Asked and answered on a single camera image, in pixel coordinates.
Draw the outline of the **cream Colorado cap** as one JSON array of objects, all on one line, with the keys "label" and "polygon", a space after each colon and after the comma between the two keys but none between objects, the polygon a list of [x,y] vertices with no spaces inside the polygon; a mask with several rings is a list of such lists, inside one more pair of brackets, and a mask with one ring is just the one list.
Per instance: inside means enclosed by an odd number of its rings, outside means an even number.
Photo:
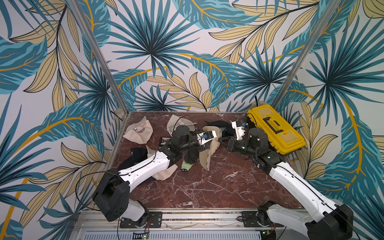
[{"label": "cream Colorado cap", "polygon": [[[148,152],[148,154],[147,154],[148,158],[155,155],[155,153],[156,153],[155,150],[152,150],[148,146],[146,146],[146,148],[147,148],[147,152]],[[160,172],[157,172],[156,174],[152,175],[152,177],[158,181],[164,181],[164,180],[168,179],[177,170],[177,168],[178,168],[178,166],[176,164],[174,164],[171,167],[167,168],[166,170],[162,170]]]}]

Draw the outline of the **navy black cap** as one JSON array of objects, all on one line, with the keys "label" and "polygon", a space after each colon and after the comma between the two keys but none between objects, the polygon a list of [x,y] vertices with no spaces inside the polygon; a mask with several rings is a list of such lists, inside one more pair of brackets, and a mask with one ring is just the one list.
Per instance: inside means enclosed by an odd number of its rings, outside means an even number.
[{"label": "navy black cap", "polygon": [[119,166],[118,170],[124,170],[134,165],[141,163],[148,158],[148,150],[146,148],[132,148],[131,156],[124,160]]}]

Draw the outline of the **white perforated cap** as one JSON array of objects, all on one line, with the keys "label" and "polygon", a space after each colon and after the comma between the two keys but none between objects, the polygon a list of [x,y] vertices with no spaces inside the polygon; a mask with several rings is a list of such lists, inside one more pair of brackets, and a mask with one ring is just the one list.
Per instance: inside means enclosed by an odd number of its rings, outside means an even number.
[{"label": "white perforated cap", "polygon": [[187,120],[186,118],[181,118],[176,115],[172,115],[167,123],[167,131],[172,135],[173,131],[176,130],[179,126],[187,126],[190,129],[190,132],[194,132],[196,130],[194,122]]}]

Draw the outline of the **tan khaki cap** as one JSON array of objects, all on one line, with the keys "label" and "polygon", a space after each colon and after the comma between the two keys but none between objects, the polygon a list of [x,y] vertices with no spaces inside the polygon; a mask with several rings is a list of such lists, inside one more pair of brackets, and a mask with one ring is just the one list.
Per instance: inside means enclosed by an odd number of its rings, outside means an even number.
[{"label": "tan khaki cap", "polygon": [[211,158],[213,154],[216,152],[216,150],[219,148],[220,146],[219,138],[222,137],[222,130],[218,127],[215,127],[215,126],[203,127],[203,132],[208,132],[208,131],[215,131],[217,136],[212,141],[210,141],[211,144],[208,147],[208,149],[199,153],[200,164],[207,171],[210,170]]}]

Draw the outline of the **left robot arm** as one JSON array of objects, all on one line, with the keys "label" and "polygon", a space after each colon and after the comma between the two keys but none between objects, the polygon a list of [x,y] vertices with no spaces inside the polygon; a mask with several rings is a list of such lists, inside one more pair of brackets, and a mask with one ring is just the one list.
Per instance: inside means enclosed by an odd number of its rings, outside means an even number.
[{"label": "left robot arm", "polygon": [[130,200],[130,193],[148,178],[175,165],[183,153],[199,154],[208,149],[216,137],[215,131],[193,135],[189,127],[177,127],[172,137],[153,156],[126,169],[107,170],[93,193],[92,200],[107,221],[124,218],[143,226],[147,223],[150,212],[140,202]]}]

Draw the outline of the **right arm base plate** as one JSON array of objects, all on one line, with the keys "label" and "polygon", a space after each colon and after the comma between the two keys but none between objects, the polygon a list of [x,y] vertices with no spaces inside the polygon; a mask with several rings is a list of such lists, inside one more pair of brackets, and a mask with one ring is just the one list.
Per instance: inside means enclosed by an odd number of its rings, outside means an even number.
[{"label": "right arm base plate", "polygon": [[275,228],[283,227],[281,224],[275,224],[270,221],[267,214],[258,211],[244,211],[237,217],[237,221],[242,222],[245,228]]}]

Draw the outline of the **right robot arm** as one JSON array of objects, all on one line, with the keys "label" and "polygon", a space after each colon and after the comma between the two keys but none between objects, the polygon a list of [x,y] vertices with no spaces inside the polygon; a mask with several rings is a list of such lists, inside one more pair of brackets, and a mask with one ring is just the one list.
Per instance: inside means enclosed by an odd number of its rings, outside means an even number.
[{"label": "right robot arm", "polygon": [[307,211],[299,213],[268,201],[258,207],[250,221],[261,227],[275,224],[288,227],[310,240],[350,240],[353,236],[353,211],[328,199],[297,174],[269,144],[260,128],[250,129],[249,139],[221,138],[228,152],[252,158],[256,166],[280,183]]}]

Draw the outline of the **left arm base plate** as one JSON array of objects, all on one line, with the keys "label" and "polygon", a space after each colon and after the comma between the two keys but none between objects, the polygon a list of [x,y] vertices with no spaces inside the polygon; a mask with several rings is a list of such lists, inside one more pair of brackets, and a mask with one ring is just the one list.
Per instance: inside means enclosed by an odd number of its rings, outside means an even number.
[{"label": "left arm base plate", "polygon": [[162,225],[162,212],[146,212],[144,215],[137,221],[133,221],[127,218],[121,218],[119,227],[122,229],[134,229],[134,228],[144,228],[149,227],[158,229]]}]

